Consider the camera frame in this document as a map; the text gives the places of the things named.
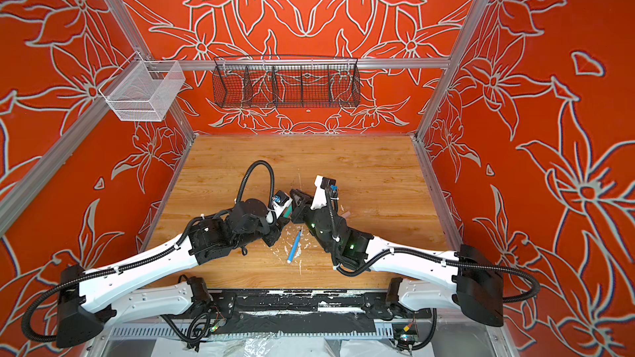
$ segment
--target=blue marker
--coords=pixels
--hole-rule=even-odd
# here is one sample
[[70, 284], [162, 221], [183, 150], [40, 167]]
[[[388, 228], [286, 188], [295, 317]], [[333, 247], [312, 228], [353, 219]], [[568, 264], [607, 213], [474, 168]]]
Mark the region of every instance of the blue marker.
[[291, 247], [291, 252], [289, 253], [289, 258], [286, 260], [287, 263], [291, 263], [293, 257], [295, 256], [295, 250], [298, 248], [298, 244], [300, 243], [300, 236], [302, 235], [302, 229], [298, 232], [298, 235], [295, 237], [295, 242], [293, 243], [293, 247]]

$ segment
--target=wall-mounted basket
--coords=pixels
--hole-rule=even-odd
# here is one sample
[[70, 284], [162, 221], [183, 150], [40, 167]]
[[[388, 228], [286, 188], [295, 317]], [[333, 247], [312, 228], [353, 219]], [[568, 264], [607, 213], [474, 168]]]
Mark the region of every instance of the wall-mounted basket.
[[152, 72], [142, 60], [130, 63], [116, 89], [102, 92], [103, 97], [120, 120], [160, 122], [179, 93], [186, 77], [179, 61], [167, 72]]
[[212, 79], [219, 107], [355, 107], [357, 59], [308, 56], [217, 57]]

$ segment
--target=black wire mesh basket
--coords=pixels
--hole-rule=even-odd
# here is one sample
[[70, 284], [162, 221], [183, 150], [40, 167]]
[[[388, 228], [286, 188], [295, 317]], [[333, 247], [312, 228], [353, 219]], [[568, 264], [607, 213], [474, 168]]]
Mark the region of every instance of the black wire mesh basket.
[[212, 80], [219, 107], [356, 107], [355, 58], [216, 57]]

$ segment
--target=plastic sheet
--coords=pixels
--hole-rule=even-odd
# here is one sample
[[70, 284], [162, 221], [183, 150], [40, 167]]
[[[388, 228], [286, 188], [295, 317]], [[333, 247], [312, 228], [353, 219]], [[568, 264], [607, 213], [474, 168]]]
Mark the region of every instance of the plastic sheet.
[[201, 343], [199, 353], [187, 349], [179, 340], [158, 338], [151, 357], [331, 357], [329, 346], [319, 337], [281, 337], [274, 335], [226, 342]]
[[437, 357], [492, 357], [496, 355], [487, 328], [479, 323], [444, 323], [440, 321], [433, 338]]
[[[340, 357], [403, 357], [407, 351], [399, 352], [378, 340], [343, 340]], [[412, 352], [413, 357], [434, 357], [432, 343]]]

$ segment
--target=aluminum frame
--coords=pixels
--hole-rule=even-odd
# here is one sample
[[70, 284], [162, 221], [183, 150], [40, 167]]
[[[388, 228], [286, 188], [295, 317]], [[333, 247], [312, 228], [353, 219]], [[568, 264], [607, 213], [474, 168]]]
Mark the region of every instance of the aluminum frame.
[[159, 223], [159, 219], [161, 218], [161, 214], [163, 213], [163, 210], [165, 209], [165, 206], [168, 203], [168, 200], [170, 199], [170, 194], [172, 193], [174, 186], [177, 184], [179, 175], [181, 174], [181, 171], [183, 170], [183, 167], [186, 164], [187, 156], [190, 154], [190, 151], [192, 150], [193, 145], [194, 145], [194, 139], [188, 141], [186, 150], [183, 152], [183, 156], [181, 156], [181, 160], [179, 161], [179, 165], [177, 165], [177, 168], [174, 170], [174, 175], [172, 175], [172, 179], [170, 179], [170, 184], [168, 184], [168, 188], [165, 189], [165, 193], [163, 193], [163, 197], [161, 198], [159, 208], [157, 209], [156, 214], [154, 215], [152, 222], [150, 223], [150, 227], [148, 228], [146, 237], [144, 238], [144, 242], [141, 244], [141, 248], [139, 249], [139, 252], [143, 252], [148, 248], [148, 243], [150, 243], [152, 234], [154, 233], [154, 230], [156, 229], [157, 224]]
[[[218, 61], [218, 64], [227, 65], [329, 65], [341, 63], [342, 60], [321, 58], [314, 60], [296, 59], [233, 59]], [[184, 71], [213, 71], [217, 63], [213, 60], [179, 60]], [[357, 60], [358, 69], [444, 69], [449, 67], [450, 59], [443, 58], [360, 58]], [[168, 71], [163, 61], [149, 61], [148, 65], [154, 71]]]
[[448, 240], [449, 248], [451, 250], [458, 251], [463, 240], [456, 228], [448, 203], [445, 201], [445, 197], [443, 197], [443, 190], [441, 189], [439, 180], [434, 175], [432, 162], [430, 161], [430, 158], [428, 157], [428, 154], [421, 142], [417, 141], [415, 137], [412, 137], [412, 143], [415, 147], [415, 154], [417, 155], [417, 160], [421, 166], [421, 172], [424, 175], [424, 181], [428, 187], [428, 192], [430, 192], [430, 198], [433, 201], [434, 209], [437, 211], [441, 229], [445, 234], [446, 240]]
[[434, 114], [439, 108], [439, 105], [441, 105], [441, 101], [448, 91], [449, 84], [452, 82], [454, 75], [456, 75], [456, 72], [458, 71], [458, 67], [461, 64], [461, 60], [463, 60], [467, 46], [472, 39], [472, 35], [474, 34], [476, 27], [485, 12], [488, 1], [489, 0], [474, 0], [472, 2], [470, 10], [467, 12], [463, 28], [461, 28], [458, 38], [456, 38], [456, 43], [454, 44], [454, 47], [452, 47], [452, 52], [449, 55], [449, 65], [443, 71], [441, 79], [439, 80], [437, 87], [434, 89], [433, 96], [430, 98], [428, 108], [425, 110], [425, 114], [417, 127], [417, 132], [415, 133], [417, 140], [424, 140], [425, 132], [430, 128]]
[[123, 0], [104, 0], [104, 2], [106, 2], [111, 14], [114, 16], [133, 50], [138, 52], [144, 60], [152, 60], [150, 48], [146, 44], [143, 36], [141, 36], [139, 28], [137, 28], [135, 21], [132, 20], [130, 12], [128, 12]]
[[[439, 309], [439, 324], [461, 324], [472, 323], [473, 321], [465, 317], [461, 312], [452, 310]], [[375, 321], [374, 332], [316, 332], [316, 333], [291, 333], [286, 334], [282, 331], [276, 333], [269, 332], [241, 332], [232, 334], [212, 334], [210, 337], [204, 338], [207, 342], [224, 342], [228, 340], [242, 340], [246, 338], [262, 338], [262, 337], [323, 337], [326, 340], [382, 340], [393, 337], [393, 323], [407, 323], [408, 319], [393, 319], [393, 321]], [[430, 319], [417, 320], [417, 323], [428, 323]], [[175, 320], [175, 324], [181, 331], [185, 331], [190, 320]], [[506, 328], [487, 327], [488, 340], [496, 357], [518, 357], [515, 347], [510, 348], [508, 342], [505, 342]], [[101, 357], [107, 349], [108, 342], [121, 342], [124, 340], [154, 340], [158, 337], [170, 338], [178, 340], [173, 330], [162, 320], [147, 318], [144, 320], [133, 321], [131, 323], [116, 324], [113, 328], [104, 330], [101, 336], [96, 337], [82, 345], [83, 357]]]
[[[127, 77], [130, 70], [131, 66], [125, 67], [110, 83], [106, 91], [116, 89], [121, 81]], [[104, 99], [96, 99], [2, 199], [0, 202], [0, 236], [4, 235], [20, 217], [109, 110], [110, 107]]]

